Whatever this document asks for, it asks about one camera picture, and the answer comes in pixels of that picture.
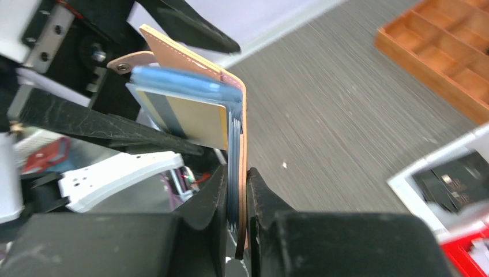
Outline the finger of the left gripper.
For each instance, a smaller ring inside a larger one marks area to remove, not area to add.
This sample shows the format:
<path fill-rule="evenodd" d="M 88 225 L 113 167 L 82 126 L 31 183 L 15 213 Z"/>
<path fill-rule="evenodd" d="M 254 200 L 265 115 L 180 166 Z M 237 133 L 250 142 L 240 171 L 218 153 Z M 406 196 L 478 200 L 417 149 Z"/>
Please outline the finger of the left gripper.
<path fill-rule="evenodd" d="M 129 154 L 174 151 L 201 156 L 202 147 L 117 115 L 105 115 L 35 87 L 17 91 L 21 123 Z"/>
<path fill-rule="evenodd" d="M 151 17 L 173 40 L 219 53 L 239 53 L 240 45 L 205 20 L 186 1 L 139 0 Z"/>

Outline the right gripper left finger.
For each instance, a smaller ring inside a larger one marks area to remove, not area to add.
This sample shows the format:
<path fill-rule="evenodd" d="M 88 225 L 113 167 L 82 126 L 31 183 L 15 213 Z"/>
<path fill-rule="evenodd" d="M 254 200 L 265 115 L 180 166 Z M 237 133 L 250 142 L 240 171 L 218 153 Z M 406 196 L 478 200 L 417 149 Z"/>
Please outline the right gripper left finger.
<path fill-rule="evenodd" d="M 168 214 L 37 214 L 2 276 L 223 276 L 227 169 Z"/>

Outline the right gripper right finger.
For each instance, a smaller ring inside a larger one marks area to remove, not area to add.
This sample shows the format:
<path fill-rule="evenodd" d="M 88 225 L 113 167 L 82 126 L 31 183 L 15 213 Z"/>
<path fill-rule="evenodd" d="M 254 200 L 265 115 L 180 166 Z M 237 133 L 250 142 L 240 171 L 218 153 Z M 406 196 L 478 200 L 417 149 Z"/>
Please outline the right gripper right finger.
<path fill-rule="evenodd" d="M 246 185 L 252 276 L 454 276 L 413 215 L 297 211 L 255 168 Z"/>

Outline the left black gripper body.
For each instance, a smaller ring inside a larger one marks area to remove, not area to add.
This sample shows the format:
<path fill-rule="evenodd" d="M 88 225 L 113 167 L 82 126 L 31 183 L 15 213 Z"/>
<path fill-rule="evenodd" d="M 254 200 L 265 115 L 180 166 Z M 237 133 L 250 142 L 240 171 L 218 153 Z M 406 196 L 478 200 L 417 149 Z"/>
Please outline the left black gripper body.
<path fill-rule="evenodd" d="M 28 69 L 86 97 L 104 114 L 136 119 L 140 106 L 125 88 L 127 77 L 108 68 L 142 50 L 128 23 L 133 1 L 2 1 L 1 108 L 18 89 L 17 71 Z"/>

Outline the tan leather card holder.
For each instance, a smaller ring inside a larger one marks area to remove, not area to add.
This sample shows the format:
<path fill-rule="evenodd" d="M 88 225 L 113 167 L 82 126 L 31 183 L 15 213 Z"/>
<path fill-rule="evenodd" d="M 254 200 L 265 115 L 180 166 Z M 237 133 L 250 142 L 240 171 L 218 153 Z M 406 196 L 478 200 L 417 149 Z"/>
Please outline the tan leather card holder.
<path fill-rule="evenodd" d="M 148 25 L 140 27 L 147 51 L 113 59 L 108 68 L 130 73 L 129 83 L 223 105 L 228 113 L 227 217 L 237 259 L 246 247 L 247 92 L 244 83 Z"/>

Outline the gold credit card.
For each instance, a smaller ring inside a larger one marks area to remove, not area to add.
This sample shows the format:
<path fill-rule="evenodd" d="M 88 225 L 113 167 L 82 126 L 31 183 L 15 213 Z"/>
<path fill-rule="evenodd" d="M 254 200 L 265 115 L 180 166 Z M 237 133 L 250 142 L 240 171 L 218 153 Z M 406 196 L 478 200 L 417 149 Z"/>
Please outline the gold credit card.
<path fill-rule="evenodd" d="M 223 105 L 132 83 L 126 88 L 159 130 L 197 145 L 228 149 L 228 113 Z"/>

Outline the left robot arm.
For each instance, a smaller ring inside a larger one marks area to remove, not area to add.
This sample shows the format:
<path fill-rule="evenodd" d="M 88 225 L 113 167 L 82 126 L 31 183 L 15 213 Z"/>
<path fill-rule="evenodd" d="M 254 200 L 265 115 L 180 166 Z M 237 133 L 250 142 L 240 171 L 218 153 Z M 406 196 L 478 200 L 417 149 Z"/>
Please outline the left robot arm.
<path fill-rule="evenodd" d="M 236 41 L 186 1 L 141 1 L 160 25 L 133 28 L 133 1 L 2 1 L 1 224 L 32 213 L 86 213 L 170 173 L 182 200 L 190 166 L 227 153 L 227 221 L 246 226 L 246 87 L 193 47 Z"/>

